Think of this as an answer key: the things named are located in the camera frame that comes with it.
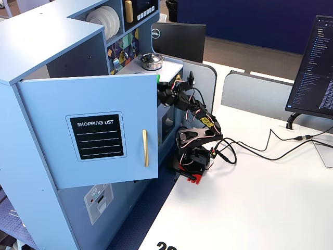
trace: blue carpet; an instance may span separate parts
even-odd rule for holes
[[[138,250],[157,214],[170,194],[175,172],[162,166],[151,180],[107,250]]]

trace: robotic arm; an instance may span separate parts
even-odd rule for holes
[[[203,103],[194,98],[194,92],[191,96],[185,93],[185,91],[193,89],[193,85],[194,76],[191,71],[187,81],[181,80],[178,75],[172,84],[160,82],[157,91],[161,103],[186,111],[186,119],[188,119],[188,113],[191,112],[193,117],[204,125],[202,129],[179,129],[176,135],[180,164],[175,171],[188,177],[192,183],[199,184],[204,171],[209,167],[210,160],[219,153],[213,148],[209,151],[202,145],[222,140],[223,135],[217,119],[207,111]]]

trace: computer monitor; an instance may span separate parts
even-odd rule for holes
[[[156,53],[202,63],[206,25],[158,22],[151,28]]]
[[[316,17],[286,111],[333,119],[333,17]]]

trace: shopping list sign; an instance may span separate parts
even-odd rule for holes
[[[120,112],[67,116],[78,160],[125,157]]]

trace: monitor screen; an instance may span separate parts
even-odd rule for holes
[[[317,16],[286,111],[333,119],[333,17]]]

